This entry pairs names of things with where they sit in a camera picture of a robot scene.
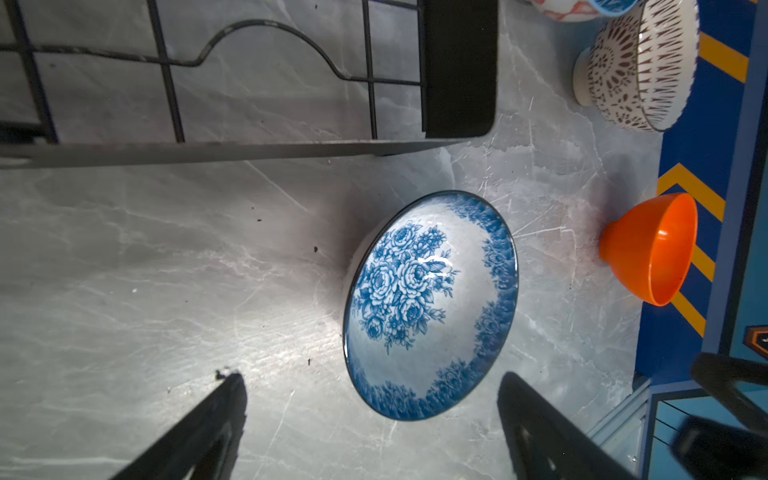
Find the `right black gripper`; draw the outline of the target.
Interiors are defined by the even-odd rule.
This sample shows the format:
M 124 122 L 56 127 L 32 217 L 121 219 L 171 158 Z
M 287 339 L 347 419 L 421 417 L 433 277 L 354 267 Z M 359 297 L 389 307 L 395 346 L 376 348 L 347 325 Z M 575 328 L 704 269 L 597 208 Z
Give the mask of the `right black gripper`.
M 691 416 L 670 450 L 690 474 L 765 474 L 767 411 L 737 388 L 740 382 L 767 384 L 767 365 L 725 355 L 702 353 L 691 375 L 742 425 L 741 429 Z

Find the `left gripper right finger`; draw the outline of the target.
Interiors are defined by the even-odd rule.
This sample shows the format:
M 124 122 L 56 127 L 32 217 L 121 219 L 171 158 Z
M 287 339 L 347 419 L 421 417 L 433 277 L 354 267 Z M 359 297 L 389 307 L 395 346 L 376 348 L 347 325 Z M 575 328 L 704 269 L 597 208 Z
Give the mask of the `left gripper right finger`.
M 516 373 L 502 377 L 497 406 L 518 479 L 633 477 Z

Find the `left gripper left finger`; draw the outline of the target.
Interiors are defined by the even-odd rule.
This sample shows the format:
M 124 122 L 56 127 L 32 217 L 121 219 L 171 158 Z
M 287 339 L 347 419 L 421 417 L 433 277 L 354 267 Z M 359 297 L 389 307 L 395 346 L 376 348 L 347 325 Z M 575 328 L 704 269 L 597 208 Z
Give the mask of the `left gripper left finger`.
M 229 479 L 246 422 L 243 376 L 228 375 L 116 479 Z

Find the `blue floral bowl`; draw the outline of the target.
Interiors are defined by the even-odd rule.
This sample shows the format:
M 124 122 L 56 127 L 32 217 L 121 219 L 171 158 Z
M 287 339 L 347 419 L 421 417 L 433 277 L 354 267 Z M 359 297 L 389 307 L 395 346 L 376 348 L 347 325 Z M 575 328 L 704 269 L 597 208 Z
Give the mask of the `blue floral bowl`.
M 476 194 L 438 191 L 384 220 L 345 280 L 343 354 L 358 395 L 396 421 L 458 405 L 504 347 L 519 280 L 512 232 Z

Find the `plain orange bowl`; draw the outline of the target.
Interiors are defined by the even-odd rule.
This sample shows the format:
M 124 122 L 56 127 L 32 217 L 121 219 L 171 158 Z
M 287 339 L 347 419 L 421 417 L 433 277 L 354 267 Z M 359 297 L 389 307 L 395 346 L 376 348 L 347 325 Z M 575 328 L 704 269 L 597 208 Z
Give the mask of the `plain orange bowl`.
M 688 193 L 664 194 L 609 223 L 599 257 L 634 296 L 657 307 L 671 303 L 686 279 L 698 233 L 698 209 Z

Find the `black wire dish rack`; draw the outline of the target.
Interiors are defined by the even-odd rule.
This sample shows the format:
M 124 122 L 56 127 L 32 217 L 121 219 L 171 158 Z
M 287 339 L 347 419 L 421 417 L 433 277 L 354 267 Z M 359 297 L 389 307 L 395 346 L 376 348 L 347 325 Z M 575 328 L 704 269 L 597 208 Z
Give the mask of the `black wire dish rack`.
M 495 1 L 5 1 L 5 170 L 416 153 L 486 135 Z

